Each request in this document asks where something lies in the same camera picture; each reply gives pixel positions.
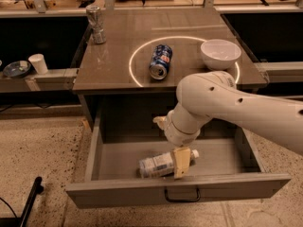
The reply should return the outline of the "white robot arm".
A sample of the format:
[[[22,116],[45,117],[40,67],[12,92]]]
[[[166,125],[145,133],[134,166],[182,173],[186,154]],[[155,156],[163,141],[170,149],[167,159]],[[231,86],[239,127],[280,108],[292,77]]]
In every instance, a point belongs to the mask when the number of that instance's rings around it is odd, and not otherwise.
[[[176,88],[177,105],[153,119],[176,146],[174,177],[189,168],[189,145],[212,119],[221,119],[303,155],[303,103],[248,94],[224,71],[189,75]]]

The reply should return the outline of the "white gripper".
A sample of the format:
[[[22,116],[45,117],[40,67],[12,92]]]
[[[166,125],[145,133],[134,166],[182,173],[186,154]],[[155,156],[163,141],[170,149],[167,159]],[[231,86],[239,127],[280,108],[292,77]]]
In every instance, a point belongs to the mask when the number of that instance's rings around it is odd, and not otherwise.
[[[169,111],[167,116],[156,116],[153,120],[168,141],[179,147],[172,151],[174,162],[174,178],[181,179],[189,169],[190,148],[189,146],[200,134],[198,121],[187,112]]]

